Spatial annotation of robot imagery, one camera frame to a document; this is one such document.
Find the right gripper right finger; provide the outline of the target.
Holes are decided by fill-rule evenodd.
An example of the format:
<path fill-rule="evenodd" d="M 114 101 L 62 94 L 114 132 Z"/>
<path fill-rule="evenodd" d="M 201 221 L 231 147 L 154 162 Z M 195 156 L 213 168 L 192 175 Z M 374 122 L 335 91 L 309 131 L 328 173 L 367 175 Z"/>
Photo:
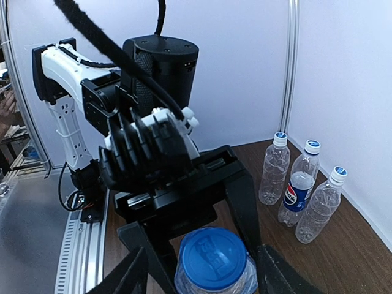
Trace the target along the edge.
<path fill-rule="evenodd" d="M 257 248 L 259 293 L 323 293 L 305 280 L 273 247 Z"/>

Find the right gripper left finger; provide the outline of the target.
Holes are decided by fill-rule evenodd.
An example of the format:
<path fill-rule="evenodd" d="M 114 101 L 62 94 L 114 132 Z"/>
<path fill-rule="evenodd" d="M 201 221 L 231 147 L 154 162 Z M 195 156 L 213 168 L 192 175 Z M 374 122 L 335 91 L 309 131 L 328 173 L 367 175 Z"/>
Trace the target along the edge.
<path fill-rule="evenodd" d="M 148 256 L 145 249 L 138 246 L 87 294 L 142 294 L 146 293 L 147 281 Z"/>

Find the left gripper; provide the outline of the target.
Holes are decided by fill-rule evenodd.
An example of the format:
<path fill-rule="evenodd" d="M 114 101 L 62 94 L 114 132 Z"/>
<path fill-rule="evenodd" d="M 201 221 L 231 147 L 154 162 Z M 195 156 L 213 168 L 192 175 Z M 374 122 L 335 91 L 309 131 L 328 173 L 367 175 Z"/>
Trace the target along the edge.
<path fill-rule="evenodd" d="M 148 273 L 164 293 L 177 293 L 177 256 L 165 236 L 179 236 L 216 219 L 214 204 L 226 199 L 234 225 L 254 260 L 260 237 L 254 182 L 229 145 L 202 153 L 194 169 L 154 195 L 117 194 L 115 211 L 128 223 L 117 229 L 129 251 L 144 248 Z"/>

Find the blue bottle cap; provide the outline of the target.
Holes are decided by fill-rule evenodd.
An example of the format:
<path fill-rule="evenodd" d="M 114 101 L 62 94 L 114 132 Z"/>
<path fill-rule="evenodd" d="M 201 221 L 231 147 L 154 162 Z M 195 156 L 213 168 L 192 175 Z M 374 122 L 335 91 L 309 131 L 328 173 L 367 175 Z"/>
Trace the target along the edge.
<path fill-rule="evenodd" d="M 191 283 L 207 291 L 218 291 L 240 279 L 246 267 L 247 250 L 230 230 L 205 227 L 183 238 L 179 257 Z"/>

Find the blue label plastic bottle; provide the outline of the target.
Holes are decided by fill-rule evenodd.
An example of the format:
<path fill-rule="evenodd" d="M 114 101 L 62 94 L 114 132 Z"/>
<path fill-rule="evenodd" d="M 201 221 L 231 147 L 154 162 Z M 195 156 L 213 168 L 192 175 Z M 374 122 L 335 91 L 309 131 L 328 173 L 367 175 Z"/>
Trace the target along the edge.
<path fill-rule="evenodd" d="M 257 269 L 242 240 L 222 227 L 194 230 L 182 239 L 175 273 L 178 293 L 255 293 Z"/>

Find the clear bottle white cap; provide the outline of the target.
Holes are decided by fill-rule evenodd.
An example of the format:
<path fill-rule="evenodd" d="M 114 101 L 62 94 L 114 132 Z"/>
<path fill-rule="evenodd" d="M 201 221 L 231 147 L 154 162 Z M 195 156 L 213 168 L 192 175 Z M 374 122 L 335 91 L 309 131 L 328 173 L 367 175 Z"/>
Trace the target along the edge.
<path fill-rule="evenodd" d="M 329 222 L 341 203 L 347 175 L 344 167 L 335 166 L 328 179 L 316 188 L 296 226 L 295 236 L 299 242 L 309 244 Z"/>

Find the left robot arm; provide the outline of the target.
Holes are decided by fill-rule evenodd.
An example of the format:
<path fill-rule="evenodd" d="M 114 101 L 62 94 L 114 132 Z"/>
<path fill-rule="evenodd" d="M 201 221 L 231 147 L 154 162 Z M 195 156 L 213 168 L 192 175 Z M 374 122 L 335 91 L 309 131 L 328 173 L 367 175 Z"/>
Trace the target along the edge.
<path fill-rule="evenodd" d="M 36 93 L 50 110 L 77 192 L 65 208 L 102 218 L 106 190 L 126 220 L 130 254 L 96 287 L 254 293 L 261 243 L 253 179 L 232 148 L 201 153 L 189 108 L 196 44 L 157 34 L 124 42 L 119 62 L 92 62 L 73 38 L 33 49 Z"/>

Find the Pepsi label plastic bottle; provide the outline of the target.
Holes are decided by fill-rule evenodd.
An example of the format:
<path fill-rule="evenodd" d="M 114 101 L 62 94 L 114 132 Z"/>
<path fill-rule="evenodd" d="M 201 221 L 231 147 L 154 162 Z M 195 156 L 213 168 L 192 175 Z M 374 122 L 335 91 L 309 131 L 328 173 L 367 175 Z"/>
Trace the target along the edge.
<path fill-rule="evenodd" d="M 290 179 L 278 210 L 278 221 L 293 227 L 300 220 L 310 199 L 319 172 L 321 144 L 317 140 L 307 140 L 304 151 L 295 159 Z"/>

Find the clear plastic bottle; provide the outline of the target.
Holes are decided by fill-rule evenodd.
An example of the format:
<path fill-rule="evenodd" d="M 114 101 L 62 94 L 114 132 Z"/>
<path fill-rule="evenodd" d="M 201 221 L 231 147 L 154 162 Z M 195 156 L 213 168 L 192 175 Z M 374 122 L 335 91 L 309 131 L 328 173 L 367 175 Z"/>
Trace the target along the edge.
<path fill-rule="evenodd" d="M 267 147 L 258 198 L 264 205 L 274 205 L 281 197 L 290 165 L 288 136 L 284 132 L 274 134 L 273 143 Z"/>

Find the front aluminium rail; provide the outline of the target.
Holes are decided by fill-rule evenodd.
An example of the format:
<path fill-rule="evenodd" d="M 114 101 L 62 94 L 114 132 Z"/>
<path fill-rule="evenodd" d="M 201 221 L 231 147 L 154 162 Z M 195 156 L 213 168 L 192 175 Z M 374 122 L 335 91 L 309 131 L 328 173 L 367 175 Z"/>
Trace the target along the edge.
<path fill-rule="evenodd" d="M 104 250 L 110 193 L 104 198 L 102 222 L 86 223 L 81 212 L 69 213 L 64 232 L 55 293 L 87 293 L 104 278 Z"/>

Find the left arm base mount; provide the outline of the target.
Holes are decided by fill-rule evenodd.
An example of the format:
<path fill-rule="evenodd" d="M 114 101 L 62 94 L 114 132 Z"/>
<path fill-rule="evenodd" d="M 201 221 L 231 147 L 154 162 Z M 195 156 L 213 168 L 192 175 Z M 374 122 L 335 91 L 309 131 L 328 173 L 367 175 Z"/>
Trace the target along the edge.
<path fill-rule="evenodd" d="M 62 200 L 61 184 L 66 169 L 70 171 L 72 184 L 76 188 L 66 201 Z M 64 163 L 58 180 L 58 197 L 61 206 L 68 212 L 81 211 L 80 221 L 86 223 L 102 222 L 104 219 L 104 206 L 106 188 L 100 177 L 96 160 L 88 166 L 72 171 L 67 162 Z"/>

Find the left aluminium frame post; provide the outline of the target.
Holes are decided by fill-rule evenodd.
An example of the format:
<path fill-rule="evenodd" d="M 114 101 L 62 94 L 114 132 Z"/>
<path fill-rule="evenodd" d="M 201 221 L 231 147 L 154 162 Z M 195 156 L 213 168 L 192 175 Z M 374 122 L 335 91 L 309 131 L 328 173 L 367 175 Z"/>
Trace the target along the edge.
<path fill-rule="evenodd" d="M 281 117 L 279 130 L 288 133 L 290 115 L 295 90 L 296 66 L 298 60 L 300 30 L 300 2 L 299 0 L 288 2 L 288 33 L 285 62 L 284 87 L 282 95 Z"/>

